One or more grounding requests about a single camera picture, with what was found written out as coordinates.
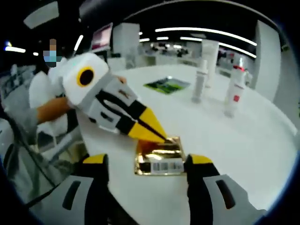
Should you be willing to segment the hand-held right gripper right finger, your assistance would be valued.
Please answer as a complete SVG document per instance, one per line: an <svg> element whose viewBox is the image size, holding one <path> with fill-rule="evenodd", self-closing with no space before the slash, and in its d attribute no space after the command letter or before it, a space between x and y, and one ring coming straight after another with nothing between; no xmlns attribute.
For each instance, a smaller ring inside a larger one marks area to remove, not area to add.
<svg viewBox="0 0 300 225"><path fill-rule="evenodd" d="M192 225L253 225L258 210L248 193L227 174L221 175L211 159L189 154L184 163Z"/></svg>

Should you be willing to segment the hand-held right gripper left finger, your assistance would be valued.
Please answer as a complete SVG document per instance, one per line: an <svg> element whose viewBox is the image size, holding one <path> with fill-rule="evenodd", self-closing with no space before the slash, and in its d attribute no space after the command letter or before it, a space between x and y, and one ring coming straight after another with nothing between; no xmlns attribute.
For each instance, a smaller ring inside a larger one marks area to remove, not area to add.
<svg viewBox="0 0 300 225"><path fill-rule="evenodd" d="M108 223L108 156L87 157L56 187L30 202L43 225Z"/></svg>

